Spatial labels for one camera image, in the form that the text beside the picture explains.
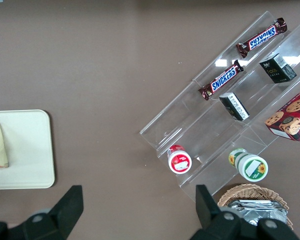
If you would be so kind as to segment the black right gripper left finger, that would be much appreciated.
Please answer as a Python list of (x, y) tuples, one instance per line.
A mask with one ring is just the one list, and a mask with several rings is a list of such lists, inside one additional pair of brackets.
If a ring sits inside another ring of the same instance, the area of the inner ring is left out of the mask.
[(24, 240), (66, 240), (84, 210), (83, 188), (73, 185), (45, 213), (37, 213), (21, 225)]

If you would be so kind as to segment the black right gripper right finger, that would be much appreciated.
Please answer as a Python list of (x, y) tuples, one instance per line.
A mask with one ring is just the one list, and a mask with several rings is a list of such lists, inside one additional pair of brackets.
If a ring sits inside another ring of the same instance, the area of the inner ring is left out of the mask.
[(193, 240), (238, 240), (241, 220), (232, 212), (221, 211), (205, 185), (196, 186), (195, 208), (201, 229)]

